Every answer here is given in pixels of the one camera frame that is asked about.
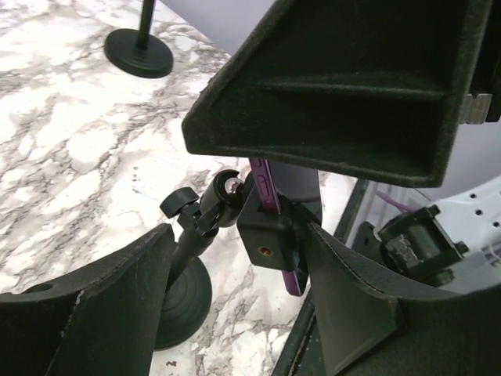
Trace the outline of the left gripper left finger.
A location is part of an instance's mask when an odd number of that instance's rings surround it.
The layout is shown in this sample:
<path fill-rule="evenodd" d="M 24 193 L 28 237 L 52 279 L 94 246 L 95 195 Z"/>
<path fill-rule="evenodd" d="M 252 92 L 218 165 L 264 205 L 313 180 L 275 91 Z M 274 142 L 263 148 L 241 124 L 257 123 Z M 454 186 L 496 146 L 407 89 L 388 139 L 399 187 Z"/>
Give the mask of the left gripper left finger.
<path fill-rule="evenodd" d="M 95 262 L 1 295 L 3 375 L 147 375 L 175 248 L 160 224 Z"/>

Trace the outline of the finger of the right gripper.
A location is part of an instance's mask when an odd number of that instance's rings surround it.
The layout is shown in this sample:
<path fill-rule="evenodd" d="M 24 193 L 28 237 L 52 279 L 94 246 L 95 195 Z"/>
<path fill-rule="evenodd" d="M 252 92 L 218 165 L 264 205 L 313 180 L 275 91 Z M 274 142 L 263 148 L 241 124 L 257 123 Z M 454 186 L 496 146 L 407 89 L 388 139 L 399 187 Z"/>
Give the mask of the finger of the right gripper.
<path fill-rule="evenodd" d="M 492 10 L 278 1 L 186 115 L 186 149 L 440 186 Z"/>

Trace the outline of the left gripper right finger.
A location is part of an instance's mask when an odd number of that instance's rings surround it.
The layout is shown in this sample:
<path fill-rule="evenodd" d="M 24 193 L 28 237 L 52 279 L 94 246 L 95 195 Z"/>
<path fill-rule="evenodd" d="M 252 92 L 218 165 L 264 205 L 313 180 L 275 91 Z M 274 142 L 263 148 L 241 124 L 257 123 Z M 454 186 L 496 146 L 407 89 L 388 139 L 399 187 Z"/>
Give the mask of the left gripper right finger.
<path fill-rule="evenodd" d="M 328 375 L 497 375 L 500 289 L 458 295 L 421 284 L 307 230 Z"/>

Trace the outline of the black phone stand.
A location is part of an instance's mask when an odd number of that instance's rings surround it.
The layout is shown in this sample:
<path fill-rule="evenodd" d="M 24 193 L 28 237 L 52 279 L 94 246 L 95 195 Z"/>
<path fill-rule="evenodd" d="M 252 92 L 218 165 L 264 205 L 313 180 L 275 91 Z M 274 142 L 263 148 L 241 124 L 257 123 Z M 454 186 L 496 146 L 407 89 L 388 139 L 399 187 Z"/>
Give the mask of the black phone stand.
<path fill-rule="evenodd" d="M 174 66 L 169 47 L 150 33 L 154 6 L 154 0 L 144 0 L 139 29 L 117 29 L 104 43 L 105 55 L 115 67 L 140 78 L 165 77 Z"/>

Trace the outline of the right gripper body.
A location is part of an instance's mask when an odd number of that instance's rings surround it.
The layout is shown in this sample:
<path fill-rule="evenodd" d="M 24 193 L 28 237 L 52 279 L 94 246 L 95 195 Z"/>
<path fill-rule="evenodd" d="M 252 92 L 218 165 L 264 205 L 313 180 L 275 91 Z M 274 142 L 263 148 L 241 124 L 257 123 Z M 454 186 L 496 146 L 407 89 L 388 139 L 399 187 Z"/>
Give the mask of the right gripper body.
<path fill-rule="evenodd" d="M 500 0 L 492 2 L 470 91 L 460 124 L 479 125 L 500 119 Z"/>

